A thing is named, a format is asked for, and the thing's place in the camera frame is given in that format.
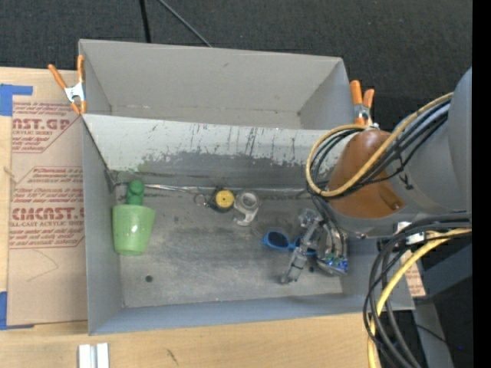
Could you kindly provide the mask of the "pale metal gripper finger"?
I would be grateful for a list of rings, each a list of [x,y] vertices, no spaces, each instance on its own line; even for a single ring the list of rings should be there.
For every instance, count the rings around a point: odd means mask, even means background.
[[[302,246],[297,247],[293,254],[289,268],[290,282],[297,281],[308,260],[308,250]]]
[[[281,284],[290,284],[290,283],[292,283],[289,280],[289,268],[290,268],[291,259],[292,259],[292,256],[290,258],[290,262],[288,263],[288,266],[287,266],[286,270],[283,272],[283,274],[280,277],[280,283]]]

